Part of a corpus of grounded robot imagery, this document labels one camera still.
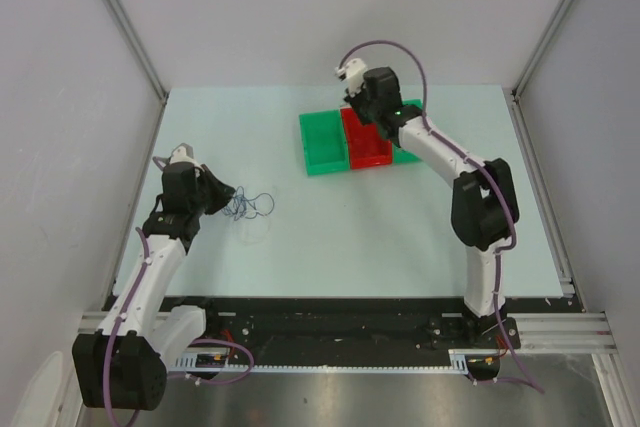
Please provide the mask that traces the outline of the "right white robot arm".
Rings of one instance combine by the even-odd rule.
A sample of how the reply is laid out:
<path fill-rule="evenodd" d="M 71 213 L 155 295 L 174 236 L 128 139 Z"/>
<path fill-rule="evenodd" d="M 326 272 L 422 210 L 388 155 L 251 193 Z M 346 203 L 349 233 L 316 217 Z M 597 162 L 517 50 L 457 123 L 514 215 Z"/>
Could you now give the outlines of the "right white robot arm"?
<path fill-rule="evenodd" d="M 422 108 L 404 102 L 391 68 L 369 68 L 356 58 L 338 67 L 336 76 L 361 124 L 375 126 L 383 139 L 416 156 L 451 188 L 450 220 L 466 246 L 464 303 L 472 315 L 461 323 L 461 335 L 473 348 L 486 347 L 498 332 L 490 316 L 504 305 L 501 254 L 516 244 L 519 207 L 509 164 L 463 149 Z"/>

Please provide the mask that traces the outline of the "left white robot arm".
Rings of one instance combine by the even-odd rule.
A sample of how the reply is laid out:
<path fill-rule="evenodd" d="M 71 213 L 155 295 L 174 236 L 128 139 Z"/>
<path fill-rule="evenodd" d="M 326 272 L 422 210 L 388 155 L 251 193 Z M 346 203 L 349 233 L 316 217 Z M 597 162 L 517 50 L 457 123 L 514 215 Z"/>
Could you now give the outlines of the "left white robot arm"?
<path fill-rule="evenodd" d="M 220 321 L 200 307 L 175 307 L 162 324 L 156 318 L 201 217 L 224 209 L 234 190 L 190 157 L 168 161 L 161 182 L 138 230 L 141 252 L 123 292 L 96 330 L 78 335 L 72 346 L 83 403 L 90 408 L 155 409 L 177 357 L 192 341 L 207 347 L 221 334 Z"/>

